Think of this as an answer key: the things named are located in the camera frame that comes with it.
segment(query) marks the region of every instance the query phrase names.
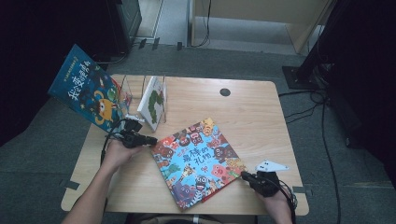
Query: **desk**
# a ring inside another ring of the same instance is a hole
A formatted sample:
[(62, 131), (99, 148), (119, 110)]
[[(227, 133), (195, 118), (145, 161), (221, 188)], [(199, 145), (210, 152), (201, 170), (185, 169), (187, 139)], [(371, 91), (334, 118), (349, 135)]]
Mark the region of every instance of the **desk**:
[[(192, 45), (195, 45), (195, 17), (207, 17), (209, 1), (192, 0)], [(300, 53), (316, 27), (330, 13), (332, 2), (333, 0), (213, 0), (210, 17), (286, 23), (290, 40), (296, 52)]]
[[(113, 76), (120, 82), (123, 76)], [(141, 97), (141, 76), (127, 76), (134, 95), (132, 108)], [(246, 81), (212, 78), (167, 77), (166, 122), (153, 133), (144, 125), (140, 133), (162, 139), (202, 119), (212, 118), (250, 172), (264, 159), (289, 166), (278, 172), (279, 179), (290, 187), (303, 185), (283, 118), (276, 86), (269, 81)], [(231, 95), (224, 97), (220, 89)], [(106, 133), (92, 125), (79, 155), (71, 180), (80, 184), (77, 190), (67, 189), (62, 209), (68, 211), (90, 184), (99, 168), (100, 154)], [(308, 213), (303, 193), (297, 193), (297, 216)], [(149, 150), (114, 175), (108, 193), (110, 212), (178, 214), (174, 199)], [(263, 204), (248, 182), (237, 179), (205, 203), (188, 209), (187, 214), (265, 215)]]

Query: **white book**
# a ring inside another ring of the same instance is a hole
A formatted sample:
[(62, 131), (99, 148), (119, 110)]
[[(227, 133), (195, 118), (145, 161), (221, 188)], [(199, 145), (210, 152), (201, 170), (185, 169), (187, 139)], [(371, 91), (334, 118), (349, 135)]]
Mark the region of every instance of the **white book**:
[(160, 122), (163, 113), (163, 101), (163, 84), (158, 77), (151, 77), (137, 111), (146, 120), (152, 131), (157, 130)]

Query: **person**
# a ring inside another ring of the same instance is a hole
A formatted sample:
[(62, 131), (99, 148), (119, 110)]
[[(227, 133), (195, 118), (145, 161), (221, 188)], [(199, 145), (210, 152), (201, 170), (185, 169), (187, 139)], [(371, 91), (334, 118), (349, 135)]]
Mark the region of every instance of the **person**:
[[(144, 147), (126, 148), (121, 141), (110, 140), (101, 167), (62, 223), (101, 223), (112, 176), (143, 149)], [(280, 191), (268, 198), (262, 197), (257, 192), (256, 194), (263, 201), (268, 215), (276, 224), (292, 223), (287, 200)]]

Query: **book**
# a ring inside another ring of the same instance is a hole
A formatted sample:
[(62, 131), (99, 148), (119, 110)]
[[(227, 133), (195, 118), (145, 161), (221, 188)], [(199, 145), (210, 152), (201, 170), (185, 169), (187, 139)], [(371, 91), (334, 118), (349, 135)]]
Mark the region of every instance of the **book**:
[(211, 118), (160, 140), (151, 154), (180, 210), (204, 202), (247, 169)]
[(48, 94), (108, 133), (128, 114), (132, 101), (131, 93), (78, 45), (70, 49)]
[(158, 77), (151, 77), (137, 108), (137, 112), (145, 119), (152, 131), (157, 130), (163, 113), (163, 87)]

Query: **gray carpet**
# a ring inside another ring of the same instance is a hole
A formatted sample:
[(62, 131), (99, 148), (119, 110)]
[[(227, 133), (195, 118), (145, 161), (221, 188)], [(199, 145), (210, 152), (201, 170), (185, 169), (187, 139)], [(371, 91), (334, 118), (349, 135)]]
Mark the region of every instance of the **gray carpet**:
[[(133, 48), (109, 74), (215, 77), (275, 82), (279, 93), (290, 91), (281, 66), (298, 66), (302, 56), (218, 49), (183, 49), (160, 45)], [(309, 94), (280, 98), (285, 115), (314, 103)], [(322, 107), (288, 124), (310, 212), (298, 223), (336, 223), (332, 172), (321, 137)], [(59, 223), (62, 179), (70, 178), (90, 124), (50, 99), (30, 127), (0, 148), (0, 223)], [(325, 107), (325, 136), (338, 181), (341, 223), (392, 223), (396, 194), (381, 162), (364, 149), (345, 146), (343, 129), (330, 106)], [(125, 214), (106, 213), (104, 223), (123, 223)], [(260, 217), (260, 223), (272, 223)]]

